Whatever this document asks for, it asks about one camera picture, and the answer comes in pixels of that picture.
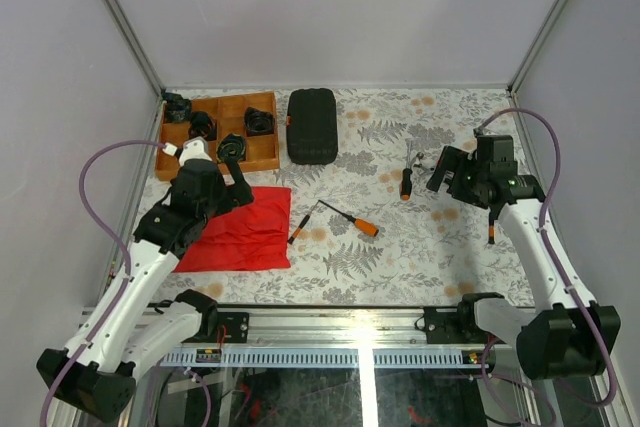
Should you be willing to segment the black orange grip screwdriver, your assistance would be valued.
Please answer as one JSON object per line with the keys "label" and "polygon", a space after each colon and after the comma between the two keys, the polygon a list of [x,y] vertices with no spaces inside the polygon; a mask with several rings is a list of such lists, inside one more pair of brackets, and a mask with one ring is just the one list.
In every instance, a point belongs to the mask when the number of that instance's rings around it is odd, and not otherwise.
{"label": "black orange grip screwdriver", "polygon": [[407,201],[411,197],[412,193],[412,169],[410,167],[404,168],[402,170],[402,178],[400,183],[400,198],[403,201]]}

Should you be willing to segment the black plastic tool case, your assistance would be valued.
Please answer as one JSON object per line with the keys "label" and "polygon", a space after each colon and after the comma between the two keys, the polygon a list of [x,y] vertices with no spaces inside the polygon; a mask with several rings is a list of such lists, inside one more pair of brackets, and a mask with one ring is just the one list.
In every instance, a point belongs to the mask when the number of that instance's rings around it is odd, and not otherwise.
{"label": "black plastic tool case", "polygon": [[337,102],[327,88],[294,90],[288,100],[286,143],[298,165],[328,165],[338,148]]}

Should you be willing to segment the large orange handle screwdriver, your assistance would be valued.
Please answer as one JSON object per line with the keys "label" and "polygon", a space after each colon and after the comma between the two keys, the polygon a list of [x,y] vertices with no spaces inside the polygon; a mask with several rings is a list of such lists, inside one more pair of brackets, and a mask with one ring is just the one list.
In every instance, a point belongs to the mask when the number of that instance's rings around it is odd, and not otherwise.
{"label": "large orange handle screwdriver", "polygon": [[323,200],[319,200],[319,203],[328,207],[329,209],[333,210],[334,212],[336,212],[337,214],[339,214],[340,216],[342,216],[343,218],[345,218],[348,222],[350,222],[351,224],[354,225],[354,227],[359,230],[361,233],[375,238],[378,233],[379,233],[379,228],[377,226],[375,226],[374,224],[363,220],[361,218],[357,218],[354,217],[351,214],[342,212],[341,210],[335,208],[334,206],[330,205],[329,203],[323,201]]}

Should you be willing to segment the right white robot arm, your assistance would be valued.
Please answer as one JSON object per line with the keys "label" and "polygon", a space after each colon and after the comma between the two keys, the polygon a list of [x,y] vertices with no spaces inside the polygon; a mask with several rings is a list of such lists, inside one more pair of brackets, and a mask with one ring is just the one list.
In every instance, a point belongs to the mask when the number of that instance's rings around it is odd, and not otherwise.
{"label": "right white robot arm", "polygon": [[498,293],[466,294],[457,306],[456,329],[467,341],[491,334],[513,347],[532,380],[592,377],[606,369],[621,320],[601,306],[579,279],[550,219],[532,175],[522,175],[507,135],[481,135],[477,148],[443,148],[429,190],[489,212],[489,228],[510,239],[531,288],[535,311],[526,314]]}

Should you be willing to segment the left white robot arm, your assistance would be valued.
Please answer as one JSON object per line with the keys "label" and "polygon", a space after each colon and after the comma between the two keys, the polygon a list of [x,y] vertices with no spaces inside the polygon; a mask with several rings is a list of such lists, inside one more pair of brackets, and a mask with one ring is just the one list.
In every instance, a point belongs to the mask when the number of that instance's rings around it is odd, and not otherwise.
{"label": "left white robot arm", "polygon": [[116,420],[148,370],[186,340],[219,331],[217,303],[193,289],[178,294],[158,319],[134,331],[165,278],[215,217],[250,204],[251,187],[235,161],[226,184],[216,163],[184,162],[164,198],[140,219],[125,264],[91,316],[64,348],[47,348],[36,368],[58,399],[95,419]]}

